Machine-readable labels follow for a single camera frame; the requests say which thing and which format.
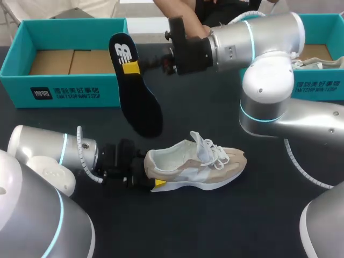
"cardboard box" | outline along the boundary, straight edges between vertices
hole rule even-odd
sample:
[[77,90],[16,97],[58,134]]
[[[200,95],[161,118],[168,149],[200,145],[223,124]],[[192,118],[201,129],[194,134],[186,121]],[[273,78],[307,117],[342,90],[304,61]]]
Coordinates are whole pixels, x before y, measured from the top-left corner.
[[0,71],[17,108],[119,107],[109,40],[125,19],[25,20]]
[[[344,56],[344,19],[339,14],[301,14],[306,45],[301,60],[337,60]],[[240,71],[241,78],[246,70]],[[310,101],[344,100],[344,69],[294,70],[293,98]]]

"teal box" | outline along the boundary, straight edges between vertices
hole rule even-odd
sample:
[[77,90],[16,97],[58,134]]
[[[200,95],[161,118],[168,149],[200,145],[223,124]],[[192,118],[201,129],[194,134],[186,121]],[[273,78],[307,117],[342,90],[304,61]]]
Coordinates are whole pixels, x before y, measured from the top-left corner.
[[108,50],[125,19],[25,20],[0,71],[16,108],[119,107],[113,74],[29,75],[38,50]]
[[[339,14],[301,14],[306,45],[326,45],[333,60],[344,56],[344,19]],[[344,100],[344,69],[294,70],[293,98]]]

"table surface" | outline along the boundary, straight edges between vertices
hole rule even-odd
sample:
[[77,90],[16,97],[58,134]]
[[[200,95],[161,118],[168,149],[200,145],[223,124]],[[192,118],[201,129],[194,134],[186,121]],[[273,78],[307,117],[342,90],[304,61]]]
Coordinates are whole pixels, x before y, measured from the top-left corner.
[[[165,45],[138,46],[141,58],[159,55]],[[8,48],[0,48],[0,62]],[[202,191],[144,193],[106,187],[76,175],[72,199],[90,216],[96,231],[94,258],[98,257],[301,257],[299,236],[303,208],[322,189],[306,180],[293,166],[282,139],[255,138],[238,121],[240,77],[237,71],[167,77],[149,71],[145,81],[160,101],[164,130],[155,139],[137,135],[120,109],[16,110],[0,86],[0,149],[6,150],[11,132],[27,125],[76,133],[99,145],[121,138],[145,150],[170,147],[199,132],[217,145],[242,149],[247,166],[232,183]],[[325,183],[344,181],[343,153],[327,146],[291,141],[302,167]]]

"person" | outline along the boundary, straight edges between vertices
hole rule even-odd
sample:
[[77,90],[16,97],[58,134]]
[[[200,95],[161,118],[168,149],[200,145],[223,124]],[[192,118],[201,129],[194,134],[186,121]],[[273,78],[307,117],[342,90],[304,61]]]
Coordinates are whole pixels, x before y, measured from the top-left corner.
[[[183,17],[189,38],[206,38],[211,27],[228,24],[238,15],[258,10],[262,0],[153,0],[167,18]],[[277,3],[279,0],[268,0]]]

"white robotic arm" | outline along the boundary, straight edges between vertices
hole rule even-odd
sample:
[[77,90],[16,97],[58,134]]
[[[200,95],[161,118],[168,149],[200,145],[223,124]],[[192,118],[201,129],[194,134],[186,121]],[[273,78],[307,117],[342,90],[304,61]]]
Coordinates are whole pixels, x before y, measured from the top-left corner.
[[178,74],[246,68],[239,120],[257,136],[303,138],[342,148],[344,107],[291,98],[291,65],[305,45],[299,15],[284,13],[212,29],[206,39],[186,39],[181,18],[171,19],[173,72]]

